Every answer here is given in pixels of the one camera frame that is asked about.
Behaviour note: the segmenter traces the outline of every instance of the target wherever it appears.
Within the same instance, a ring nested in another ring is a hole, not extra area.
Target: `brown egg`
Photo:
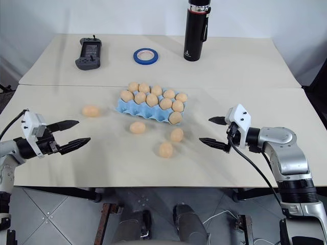
[[[184,93],[179,93],[178,95],[176,95],[175,99],[182,101],[182,102],[186,102],[188,100],[188,96]]]
[[[180,123],[182,121],[182,114],[180,114],[180,112],[178,111],[174,111],[172,114],[170,114],[169,116],[169,121],[171,124],[177,124]]]
[[[134,99],[134,94],[131,91],[123,90],[121,91],[121,98],[123,101],[128,102]]]
[[[170,139],[173,142],[181,142],[183,137],[184,137],[184,132],[180,128],[174,129],[170,134]]]
[[[130,126],[129,126],[129,130],[133,133],[133,134],[143,134],[145,131],[145,124],[143,122],[140,121],[136,121],[133,122]]]
[[[159,155],[163,158],[170,158],[173,155],[173,146],[169,142],[164,142],[159,147]]]
[[[160,101],[160,107],[163,109],[163,110],[167,110],[169,108],[172,108],[172,105],[173,105],[173,102],[171,99],[168,99],[168,98],[164,98]]]
[[[151,88],[151,93],[156,96],[162,95],[162,88],[159,85],[155,85]]]
[[[158,97],[155,96],[154,94],[149,94],[147,96],[147,104],[150,106],[150,107],[153,107],[155,105],[158,105]]]
[[[131,82],[128,84],[128,90],[131,92],[138,91],[138,83],[137,82]]]
[[[166,90],[164,93],[163,93],[163,96],[165,98],[169,98],[169,99],[172,99],[175,97],[175,91],[173,89],[168,89]]]
[[[143,102],[145,101],[146,97],[147,97],[147,96],[145,95],[145,93],[143,93],[143,92],[139,92],[139,93],[137,93],[137,94],[135,95],[134,100],[135,100],[135,102],[136,102],[137,104],[141,104],[141,103],[143,103]]]
[[[82,113],[87,117],[98,117],[100,116],[100,109],[97,106],[85,106]]]
[[[172,108],[173,108],[173,111],[182,112],[184,110],[183,102],[182,101],[174,101]]]
[[[149,93],[150,87],[147,83],[141,83],[138,87],[138,90],[143,93]]]

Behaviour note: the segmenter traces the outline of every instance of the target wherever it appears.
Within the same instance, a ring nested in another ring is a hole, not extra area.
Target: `blue egg carton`
[[[145,119],[156,119],[158,122],[166,121],[169,124],[169,115],[173,113],[173,109],[169,108],[167,110],[163,110],[159,104],[160,101],[164,99],[162,95],[158,96],[158,105],[155,105],[153,107],[150,107],[146,102],[143,102],[141,104],[137,104],[134,100],[130,100],[128,102],[123,101],[121,98],[118,99],[118,105],[116,107],[116,111],[123,114],[130,114],[132,116],[141,116]],[[180,113],[182,117],[184,116],[184,111],[186,107],[186,102],[184,104],[184,110]]]

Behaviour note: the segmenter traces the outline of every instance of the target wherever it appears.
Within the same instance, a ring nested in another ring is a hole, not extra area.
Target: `white wall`
[[[271,37],[301,83],[327,57],[327,0],[211,6],[209,36]],[[23,75],[55,33],[184,35],[187,7],[188,0],[0,0],[0,55]]]

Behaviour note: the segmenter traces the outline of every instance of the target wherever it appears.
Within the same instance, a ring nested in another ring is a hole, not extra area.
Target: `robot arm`
[[[327,217],[318,200],[311,170],[303,151],[296,144],[296,134],[283,127],[251,128],[251,117],[242,105],[231,108],[225,117],[210,121],[229,125],[227,138],[241,148],[269,156],[270,168],[278,185],[283,214],[280,222],[281,244],[327,244]],[[229,152],[230,143],[200,138],[210,147]]]
[[[39,114],[26,111],[21,121],[21,128],[26,137],[0,142],[0,244],[15,244],[15,232],[10,228],[10,195],[14,186],[15,168],[38,156],[77,150],[90,141],[90,138],[73,140],[66,145],[56,143],[53,132],[63,131],[75,126],[78,121],[66,120],[46,125]]]

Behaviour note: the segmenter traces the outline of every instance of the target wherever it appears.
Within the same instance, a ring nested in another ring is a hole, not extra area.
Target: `tabletop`
[[[40,113],[47,124],[74,119],[73,128],[54,133],[60,145],[91,137],[82,148],[61,156],[52,154],[33,158],[16,168],[15,185],[22,186],[214,186],[266,187],[253,167],[231,150],[227,154],[210,148],[199,137],[227,142],[226,126],[208,119],[224,116],[238,103],[252,116],[252,127],[287,127],[296,132],[298,145],[312,169],[316,186],[327,185],[327,131],[302,89],[180,89],[189,95],[184,118],[179,127],[185,137],[174,143],[170,159],[158,156],[158,146],[169,140],[177,126],[153,119],[143,119],[115,111],[121,88],[92,86],[19,85],[14,97],[0,115],[0,128],[22,109]],[[81,111],[85,105],[96,105],[102,116],[88,118]],[[129,125],[143,121],[143,135],[133,135]],[[15,123],[4,140],[22,136]],[[243,152],[276,186],[273,175],[261,154]]]
[[[102,41],[101,66],[79,70],[79,40],[91,35],[57,35],[19,81],[26,85],[126,86],[135,81],[174,88],[299,88],[271,39],[209,37],[200,60],[183,58],[184,37],[97,35]],[[140,65],[133,53],[156,50],[159,59]]]

